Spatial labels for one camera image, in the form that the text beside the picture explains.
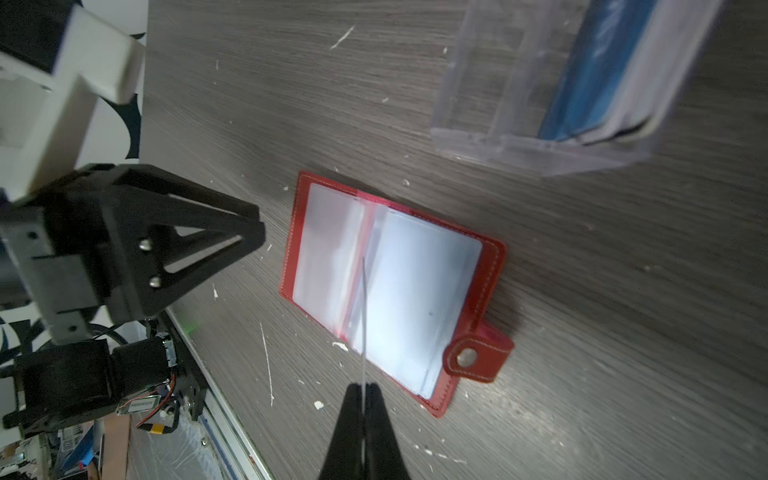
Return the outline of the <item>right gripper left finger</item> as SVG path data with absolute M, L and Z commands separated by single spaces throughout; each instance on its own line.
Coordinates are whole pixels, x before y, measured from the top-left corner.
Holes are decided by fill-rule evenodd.
M 350 384 L 341 404 L 319 479 L 362 479 L 363 446 L 362 387 Z

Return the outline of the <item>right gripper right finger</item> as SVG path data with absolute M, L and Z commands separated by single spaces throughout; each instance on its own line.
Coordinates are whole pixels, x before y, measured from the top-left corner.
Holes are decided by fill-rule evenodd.
M 410 479 L 380 387 L 369 383 L 364 395 L 364 479 Z

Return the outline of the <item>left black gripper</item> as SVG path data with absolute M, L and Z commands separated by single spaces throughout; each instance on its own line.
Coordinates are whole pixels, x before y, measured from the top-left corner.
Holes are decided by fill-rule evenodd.
M 81 197 L 1 202 L 1 240 L 20 293 L 53 343 L 158 315 L 266 240 L 259 208 L 152 165 L 81 170 Z

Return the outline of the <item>red leather card holder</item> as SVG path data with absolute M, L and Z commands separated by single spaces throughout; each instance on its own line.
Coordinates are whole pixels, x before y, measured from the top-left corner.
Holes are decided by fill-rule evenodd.
M 435 417 L 461 379 L 493 382 L 514 344 L 485 317 L 506 263 L 491 237 L 307 171 L 297 179 L 280 294 Z

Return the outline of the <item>black VIP credit card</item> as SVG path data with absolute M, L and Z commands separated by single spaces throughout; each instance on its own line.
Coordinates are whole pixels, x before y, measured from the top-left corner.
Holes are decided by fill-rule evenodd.
M 367 392 L 367 272 L 366 272 L 366 260 L 365 257 L 361 259 L 361 284 L 362 284 L 362 299 L 361 299 L 361 408 L 363 411 L 366 407 L 366 392 Z

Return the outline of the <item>clear acrylic card box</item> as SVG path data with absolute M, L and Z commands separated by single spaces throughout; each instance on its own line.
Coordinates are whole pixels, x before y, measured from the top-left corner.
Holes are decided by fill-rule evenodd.
M 431 121 L 438 152 L 546 176 L 657 143 L 719 1 L 474 1 Z

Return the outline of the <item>blue credit card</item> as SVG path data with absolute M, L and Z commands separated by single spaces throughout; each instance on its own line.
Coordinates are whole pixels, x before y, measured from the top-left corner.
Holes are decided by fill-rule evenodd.
M 607 123 L 655 1 L 592 1 L 538 138 L 565 141 Z

